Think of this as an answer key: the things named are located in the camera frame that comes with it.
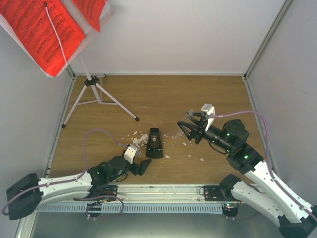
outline white wall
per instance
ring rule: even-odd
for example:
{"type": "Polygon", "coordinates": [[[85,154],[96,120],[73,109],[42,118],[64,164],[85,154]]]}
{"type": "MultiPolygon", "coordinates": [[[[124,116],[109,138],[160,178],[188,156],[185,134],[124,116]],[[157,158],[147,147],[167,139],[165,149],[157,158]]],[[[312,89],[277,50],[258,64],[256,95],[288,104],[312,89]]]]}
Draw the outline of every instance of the white wall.
{"type": "Polygon", "coordinates": [[[283,2],[109,0],[114,16],[83,56],[93,73],[243,74],[283,2]]]}
{"type": "MultiPolygon", "coordinates": [[[[47,78],[0,26],[0,207],[6,189],[29,173],[42,176],[70,83],[65,71],[47,78]]],[[[0,215],[1,237],[17,221],[0,215]]]]}
{"type": "Polygon", "coordinates": [[[317,1],[296,0],[250,76],[276,166],[317,204],[317,1]]]}

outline wooden board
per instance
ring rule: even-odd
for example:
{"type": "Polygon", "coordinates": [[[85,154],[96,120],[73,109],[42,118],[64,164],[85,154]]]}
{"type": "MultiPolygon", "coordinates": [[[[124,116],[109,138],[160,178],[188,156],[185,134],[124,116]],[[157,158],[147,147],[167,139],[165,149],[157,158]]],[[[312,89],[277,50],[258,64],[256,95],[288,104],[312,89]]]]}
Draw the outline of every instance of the wooden board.
{"type": "MultiPolygon", "coordinates": [[[[84,78],[78,78],[68,110],[72,107],[83,87],[84,78]]],[[[140,138],[149,133],[150,127],[160,128],[165,144],[164,154],[170,159],[153,160],[146,173],[130,174],[126,183],[219,183],[228,174],[242,177],[226,161],[226,156],[213,151],[206,141],[199,145],[190,143],[185,136],[171,138],[177,121],[185,112],[196,112],[205,103],[212,103],[217,114],[250,110],[251,105],[241,77],[232,76],[108,76],[102,80],[104,88],[131,112],[140,118],[136,122],[119,106],[97,103],[77,106],[66,128],[62,129],[51,177],[72,175],[83,169],[83,137],[93,128],[102,128],[113,134],[120,142],[128,144],[132,137],[140,138]]],[[[93,100],[88,88],[82,101],[93,100]]],[[[258,128],[253,115],[239,118],[250,132],[248,143],[263,154],[258,128]]],[[[229,119],[216,119],[214,125],[222,127],[229,119]]],[[[87,137],[88,166],[96,166],[122,154],[119,147],[106,134],[93,132],[87,137]]],[[[136,162],[146,159],[145,146],[136,162]]]]}

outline white tripod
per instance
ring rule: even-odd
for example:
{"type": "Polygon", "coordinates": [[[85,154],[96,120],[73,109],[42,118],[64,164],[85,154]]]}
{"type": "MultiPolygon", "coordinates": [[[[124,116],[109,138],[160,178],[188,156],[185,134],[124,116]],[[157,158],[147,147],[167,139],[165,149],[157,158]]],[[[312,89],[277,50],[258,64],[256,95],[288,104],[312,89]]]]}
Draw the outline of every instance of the white tripod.
{"type": "Polygon", "coordinates": [[[140,119],[139,119],[137,116],[135,116],[132,112],[130,112],[125,106],[123,106],[123,105],[122,105],[118,100],[116,100],[109,92],[107,92],[102,86],[100,86],[100,85],[97,83],[97,81],[98,81],[97,77],[93,77],[93,78],[91,77],[90,73],[89,73],[88,70],[87,70],[87,67],[86,67],[86,65],[85,65],[85,62],[84,62],[83,58],[82,58],[80,55],[78,55],[78,58],[79,58],[79,61],[80,61],[81,65],[82,65],[83,68],[84,68],[85,74],[86,74],[86,76],[87,76],[87,80],[85,81],[85,85],[84,85],[83,89],[81,90],[80,94],[78,95],[78,98],[76,99],[76,101],[75,101],[73,107],[71,108],[70,112],[68,113],[68,115],[67,115],[67,117],[66,117],[64,123],[61,125],[61,127],[64,128],[64,127],[66,126],[66,124],[67,124],[67,122],[68,122],[70,116],[72,115],[72,113],[73,113],[73,111],[75,110],[75,108],[76,108],[77,105],[82,105],[82,104],[87,104],[87,103],[94,103],[94,102],[97,102],[97,103],[99,103],[99,104],[106,104],[106,105],[118,105],[118,106],[120,106],[122,109],[124,109],[131,117],[133,117],[134,120],[139,121],[140,119]],[[91,86],[91,88],[92,88],[92,90],[93,90],[93,92],[94,92],[94,94],[95,94],[96,100],[92,100],[92,101],[88,101],[88,102],[83,102],[83,103],[78,103],[79,100],[81,99],[81,97],[83,96],[83,94],[84,94],[84,92],[85,92],[85,90],[86,90],[86,88],[87,88],[88,86],[91,86]],[[97,92],[96,87],[99,88],[102,92],[104,92],[108,97],[110,97],[110,98],[114,101],[114,103],[104,103],[104,102],[102,102],[102,101],[101,101],[101,98],[99,97],[99,94],[98,94],[98,92],[97,92]]]}

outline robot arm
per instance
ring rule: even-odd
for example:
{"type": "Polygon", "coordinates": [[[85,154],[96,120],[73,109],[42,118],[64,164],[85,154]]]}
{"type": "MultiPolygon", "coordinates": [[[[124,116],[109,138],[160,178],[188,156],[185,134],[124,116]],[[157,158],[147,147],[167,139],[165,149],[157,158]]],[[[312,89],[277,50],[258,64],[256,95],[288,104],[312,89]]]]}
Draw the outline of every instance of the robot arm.
{"type": "Polygon", "coordinates": [[[129,145],[122,156],[115,156],[108,162],[102,162],[85,171],[82,176],[77,174],[60,178],[38,178],[36,174],[29,174],[7,189],[7,200],[11,200],[24,190],[39,187],[21,195],[9,204],[9,219],[21,219],[49,203],[100,196],[109,182],[115,181],[128,172],[143,175],[152,160],[144,160],[138,165],[134,162],[134,158],[139,154],[140,150],[137,146],[129,145]]]}
{"type": "Polygon", "coordinates": [[[194,113],[194,116],[200,117],[199,120],[189,117],[194,124],[182,121],[177,124],[189,140],[195,139],[195,143],[199,144],[202,139],[205,139],[215,151],[227,154],[230,165],[254,181],[268,196],[250,188],[236,176],[229,175],[219,184],[224,198],[233,197],[251,205],[271,219],[285,237],[307,237],[317,226],[316,220],[309,216],[307,211],[316,216],[317,206],[312,206],[300,198],[274,173],[275,178],[272,179],[266,161],[246,143],[249,133],[240,120],[230,120],[222,129],[219,129],[208,121],[211,112],[214,113],[214,107],[211,104],[205,104],[200,113],[194,113]],[[216,149],[214,145],[221,148],[223,152],[216,149]],[[275,180],[296,199],[296,202],[277,185],[275,180]]]}

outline paper scrap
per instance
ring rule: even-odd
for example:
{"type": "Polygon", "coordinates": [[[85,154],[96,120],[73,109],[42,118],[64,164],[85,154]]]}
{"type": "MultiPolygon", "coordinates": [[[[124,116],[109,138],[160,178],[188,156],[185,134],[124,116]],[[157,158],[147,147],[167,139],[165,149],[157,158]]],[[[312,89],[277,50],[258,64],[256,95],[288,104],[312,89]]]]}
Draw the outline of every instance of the paper scrap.
{"type": "Polygon", "coordinates": [[[140,144],[141,146],[143,146],[148,143],[148,138],[149,138],[148,134],[144,134],[141,136],[140,139],[134,138],[132,143],[140,147],[140,144]]]}

